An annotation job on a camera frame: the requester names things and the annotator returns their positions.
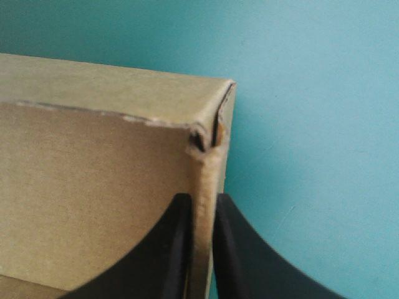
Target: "painted wall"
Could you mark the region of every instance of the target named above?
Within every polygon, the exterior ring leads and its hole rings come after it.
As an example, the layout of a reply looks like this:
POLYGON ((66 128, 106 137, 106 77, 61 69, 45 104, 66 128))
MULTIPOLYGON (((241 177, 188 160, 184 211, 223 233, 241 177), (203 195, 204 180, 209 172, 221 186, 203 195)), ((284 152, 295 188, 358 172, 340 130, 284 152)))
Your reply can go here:
POLYGON ((227 192, 320 282, 398 297, 399 2, 2 0, 0 51, 236 79, 227 192))

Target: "cardboard box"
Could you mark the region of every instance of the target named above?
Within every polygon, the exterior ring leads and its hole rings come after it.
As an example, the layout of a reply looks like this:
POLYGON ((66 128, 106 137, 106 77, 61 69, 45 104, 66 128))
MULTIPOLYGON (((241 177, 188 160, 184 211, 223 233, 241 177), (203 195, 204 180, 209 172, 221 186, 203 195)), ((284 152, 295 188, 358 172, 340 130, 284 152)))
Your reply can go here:
POLYGON ((194 200, 190 298, 204 298, 231 80, 0 54, 0 294, 56 298, 194 200))

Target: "corrugated cardboard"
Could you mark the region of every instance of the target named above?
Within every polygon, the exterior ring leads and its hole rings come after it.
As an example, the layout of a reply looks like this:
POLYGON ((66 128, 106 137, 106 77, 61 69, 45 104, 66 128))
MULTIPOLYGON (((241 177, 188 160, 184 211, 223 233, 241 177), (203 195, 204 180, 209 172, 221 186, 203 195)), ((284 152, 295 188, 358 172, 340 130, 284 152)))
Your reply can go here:
POLYGON ((0 293, 10 278, 78 287, 137 244, 175 193, 188 192, 188 294, 204 298, 234 88, 218 78, 0 54, 0 275, 9 277, 0 293))

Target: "black curved piece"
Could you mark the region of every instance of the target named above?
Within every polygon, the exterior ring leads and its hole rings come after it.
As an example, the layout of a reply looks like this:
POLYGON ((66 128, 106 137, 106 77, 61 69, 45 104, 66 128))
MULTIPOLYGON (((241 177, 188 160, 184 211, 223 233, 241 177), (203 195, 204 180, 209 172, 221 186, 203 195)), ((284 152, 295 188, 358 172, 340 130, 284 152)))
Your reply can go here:
POLYGON ((182 299, 190 246, 191 198, 177 194, 132 251, 60 299, 182 299))
POLYGON ((218 196, 213 259, 219 299, 339 299, 284 260, 227 194, 218 196))

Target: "torn cardboard edge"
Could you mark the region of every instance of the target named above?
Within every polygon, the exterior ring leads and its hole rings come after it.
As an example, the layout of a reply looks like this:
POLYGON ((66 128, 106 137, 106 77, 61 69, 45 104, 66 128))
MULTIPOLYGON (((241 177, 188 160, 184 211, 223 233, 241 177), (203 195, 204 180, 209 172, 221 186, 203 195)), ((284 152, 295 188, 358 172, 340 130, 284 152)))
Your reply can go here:
POLYGON ((219 104, 219 108, 217 109, 214 122, 213 122, 213 129, 211 132, 207 132, 204 124, 200 122, 194 123, 172 123, 168 121, 162 121, 157 119, 145 118, 142 116, 136 115, 129 115, 125 113, 119 112, 112 112, 112 111, 104 111, 104 110, 94 110, 88 108, 80 108, 80 107, 73 107, 73 106, 64 106, 64 105, 55 105, 50 103, 41 103, 41 102, 30 102, 27 100, 7 100, 0 98, 0 103, 8 103, 17 106, 25 106, 25 107, 33 107, 45 110, 75 110, 75 111, 82 111, 82 112, 90 112, 95 113, 101 116, 113 116, 117 118, 121 118, 128 122, 140 122, 144 123, 148 126, 158 126, 163 128, 181 128, 181 129, 189 129, 190 130, 190 140, 189 144, 191 148, 196 148, 201 153, 205 153, 211 147, 218 146, 221 143, 221 139, 223 135, 221 135, 220 131, 226 130, 223 127, 223 107, 225 106, 226 102, 228 101, 228 97, 232 91, 232 89, 236 86, 234 82, 230 84, 228 87, 225 96, 221 100, 219 104))

